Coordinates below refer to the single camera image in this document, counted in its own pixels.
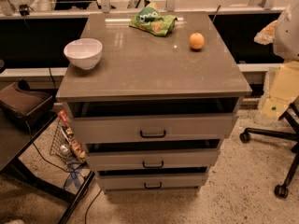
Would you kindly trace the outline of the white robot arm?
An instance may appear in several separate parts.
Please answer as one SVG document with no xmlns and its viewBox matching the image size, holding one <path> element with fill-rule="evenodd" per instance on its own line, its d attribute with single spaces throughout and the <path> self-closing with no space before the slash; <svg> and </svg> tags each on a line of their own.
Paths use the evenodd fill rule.
<svg viewBox="0 0 299 224">
<path fill-rule="evenodd" d="M 299 0 L 292 0 L 279 15 L 273 49 L 284 60 L 299 60 Z"/>
</svg>

